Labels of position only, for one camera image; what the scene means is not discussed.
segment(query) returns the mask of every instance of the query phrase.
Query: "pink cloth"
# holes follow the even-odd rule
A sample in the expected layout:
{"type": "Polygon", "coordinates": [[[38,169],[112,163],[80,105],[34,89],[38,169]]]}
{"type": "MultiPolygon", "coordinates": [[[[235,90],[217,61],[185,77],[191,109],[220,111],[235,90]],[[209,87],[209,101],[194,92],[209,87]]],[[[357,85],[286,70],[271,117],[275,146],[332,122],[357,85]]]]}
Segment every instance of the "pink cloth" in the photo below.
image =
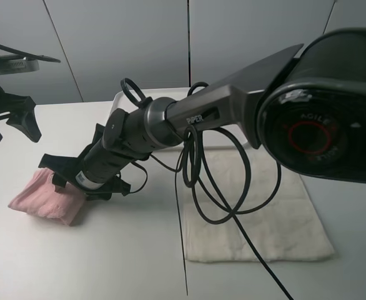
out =
{"type": "Polygon", "coordinates": [[[52,184],[50,169],[37,170],[27,186],[9,204],[16,211],[23,211],[33,216],[53,219],[70,225],[80,210],[86,196],[72,184],[57,188],[52,184]]]}

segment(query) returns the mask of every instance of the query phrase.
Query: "wire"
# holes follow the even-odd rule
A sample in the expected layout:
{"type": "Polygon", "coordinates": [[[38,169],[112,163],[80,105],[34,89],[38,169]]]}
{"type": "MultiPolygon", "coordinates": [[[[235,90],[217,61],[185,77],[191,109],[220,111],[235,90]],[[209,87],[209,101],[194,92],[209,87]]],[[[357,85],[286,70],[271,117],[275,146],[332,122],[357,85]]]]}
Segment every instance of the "wire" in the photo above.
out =
{"type": "Polygon", "coordinates": [[[196,82],[195,84],[193,84],[190,89],[189,89],[189,92],[187,92],[187,96],[191,96],[194,92],[194,90],[196,90],[197,88],[206,88],[208,86],[208,84],[204,81],[199,81],[199,82],[196,82]]]}
{"type": "Polygon", "coordinates": [[[150,157],[152,157],[162,167],[170,170],[171,172],[179,173],[182,170],[182,164],[181,163],[176,166],[176,169],[174,169],[173,167],[169,167],[167,164],[163,163],[159,158],[155,157],[153,154],[150,154],[150,157]]]}
{"type": "Polygon", "coordinates": [[[145,95],[143,94],[141,89],[137,86],[137,84],[133,82],[133,80],[131,80],[129,78],[122,79],[121,87],[122,87],[122,91],[125,94],[125,96],[130,100],[131,103],[133,103],[137,107],[140,107],[141,101],[146,100],[145,95]],[[135,91],[137,93],[137,95],[140,97],[140,101],[138,101],[137,98],[133,96],[133,94],[130,92],[128,86],[133,88],[133,91],[135,91]]]}
{"type": "Polygon", "coordinates": [[[7,46],[3,46],[1,44],[0,44],[0,50],[7,51],[9,53],[13,53],[13,54],[16,54],[16,55],[21,55],[21,56],[24,56],[24,57],[27,57],[27,58],[37,59],[38,61],[48,61],[50,63],[54,63],[54,62],[55,63],[60,63],[61,62],[59,59],[56,59],[56,58],[52,58],[52,57],[44,56],[44,55],[35,55],[35,54],[23,52],[23,51],[20,51],[20,50],[17,50],[17,49],[13,49],[13,48],[10,48],[10,47],[7,47],[7,46]]]}
{"type": "MultiPolygon", "coordinates": [[[[201,87],[201,86],[207,87],[208,84],[204,83],[204,82],[203,83],[198,82],[198,83],[194,84],[190,88],[187,95],[190,96],[196,88],[201,87]]],[[[242,233],[244,239],[247,241],[247,244],[250,246],[251,250],[254,252],[255,256],[259,260],[259,262],[263,265],[263,267],[266,269],[266,271],[270,274],[270,276],[273,278],[273,280],[276,282],[276,284],[279,286],[279,288],[283,291],[283,293],[286,295],[286,297],[290,300],[293,300],[293,297],[290,295],[288,290],[286,290],[285,286],[281,283],[281,281],[278,279],[278,277],[270,269],[268,264],[264,261],[264,259],[262,258],[262,256],[260,255],[260,253],[258,252],[256,247],[252,243],[250,237],[246,233],[245,229],[243,228],[241,222],[239,221],[239,218],[237,217],[237,215],[240,215],[240,214],[250,214],[255,211],[258,211],[259,209],[262,209],[266,205],[268,205],[268,203],[270,203],[271,200],[273,200],[274,196],[276,195],[277,191],[279,190],[280,183],[281,183],[281,177],[282,177],[281,166],[278,162],[276,162],[277,180],[276,180],[275,188],[272,191],[272,193],[270,194],[270,196],[262,204],[259,204],[258,206],[253,207],[252,209],[240,211],[239,209],[240,209],[241,205],[243,205],[245,198],[247,197],[248,191],[250,189],[250,182],[251,182],[252,174],[251,174],[251,165],[250,165],[249,158],[247,156],[247,153],[246,153],[244,147],[241,145],[239,140],[231,132],[229,132],[228,130],[226,130],[224,128],[216,128],[216,129],[211,129],[211,130],[225,135],[228,139],[230,139],[233,142],[233,144],[237,148],[237,150],[240,154],[240,157],[243,161],[243,164],[244,164],[244,169],[245,169],[244,187],[243,187],[243,191],[241,193],[239,200],[237,201],[237,203],[235,204],[235,206],[233,208],[231,208],[230,204],[227,202],[226,198],[223,196],[222,192],[220,191],[219,187],[217,186],[217,184],[209,170],[208,163],[205,158],[205,152],[204,152],[204,145],[203,145],[203,138],[202,138],[203,132],[198,131],[195,128],[195,126],[193,126],[192,124],[189,125],[184,131],[184,146],[183,146],[183,150],[181,151],[179,158],[177,160],[175,169],[172,167],[169,167],[167,164],[163,163],[160,159],[158,159],[154,155],[152,155],[152,154],[150,155],[150,157],[152,157],[155,161],[157,161],[161,166],[163,166],[167,170],[175,173],[175,176],[174,176],[175,197],[176,197],[176,203],[177,203],[177,212],[179,215],[179,226],[181,229],[181,243],[182,243],[182,251],[183,251],[186,291],[187,291],[187,273],[186,273],[185,257],[184,257],[184,243],[182,240],[182,221],[181,221],[181,214],[180,214],[180,207],[179,207],[179,197],[177,194],[177,173],[179,173],[180,171],[182,171],[184,184],[188,188],[191,188],[191,190],[192,190],[194,205],[195,205],[195,208],[197,209],[197,212],[200,214],[201,218],[210,224],[223,224],[223,223],[227,222],[228,220],[233,219],[235,221],[237,227],[239,228],[240,232],[242,233]],[[212,187],[215,189],[215,191],[216,191],[218,197],[220,198],[220,200],[222,201],[222,203],[220,203],[218,200],[216,200],[211,195],[211,193],[208,191],[208,189],[205,187],[204,183],[202,182],[202,180],[200,178],[200,171],[201,171],[202,165],[204,165],[205,173],[206,173],[207,177],[209,178],[209,181],[210,181],[212,187]],[[223,211],[227,212],[227,215],[225,217],[220,218],[220,219],[211,219],[204,214],[204,212],[201,209],[201,206],[199,204],[199,201],[197,199],[197,194],[196,194],[196,190],[195,190],[195,185],[197,183],[200,184],[201,188],[204,190],[206,195],[210,198],[210,200],[216,206],[221,208],[223,211]]]]}
{"type": "Polygon", "coordinates": [[[142,189],[144,189],[144,186],[146,186],[147,180],[148,180],[148,173],[147,173],[147,170],[145,169],[145,167],[141,166],[140,164],[136,163],[135,161],[132,162],[132,165],[135,166],[136,168],[139,168],[140,170],[144,171],[144,173],[146,174],[146,180],[144,181],[144,183],[142,184],[141,187],[136,189],[134,192],[130,192],[129,194],[135,194],[135,193],[138,193],[139,191],[141,191],[142,189]]]}

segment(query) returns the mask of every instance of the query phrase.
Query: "robotic arm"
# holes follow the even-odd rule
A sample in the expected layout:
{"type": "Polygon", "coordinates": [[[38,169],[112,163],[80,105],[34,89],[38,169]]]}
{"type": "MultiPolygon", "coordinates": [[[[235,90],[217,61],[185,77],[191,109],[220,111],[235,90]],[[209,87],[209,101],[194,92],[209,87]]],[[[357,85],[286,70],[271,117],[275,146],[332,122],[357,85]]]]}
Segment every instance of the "robotic arm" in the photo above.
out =
{"type": "Polygon", "coordinates": [[[366,183],[366,29],[326,34],[294,58],[292,46],[181,100],[145,97],[132,113],[116,109],[79,157],[45,154],[53,183],[88,195],[128,194],[117,175],[129,163],[203,131],[238,124],[283,166],[308,176],[366,183]]]}
{"type": "MultiPolygon", "coordinates": [[[[0,56],[0,75],[37,71],[39,70],[38,61],[61,62],[52,57],[38,56],[3,45],[0,45],[0,50],[13,53],[0,56]]],[[[0,120],[7,119],[7,125],[18,129],[32,142],[37,143],[41,138],[41,133],[34,115],[35,106],[36,103],[31,97],[6,93],[0,86],[0,120]]]]}

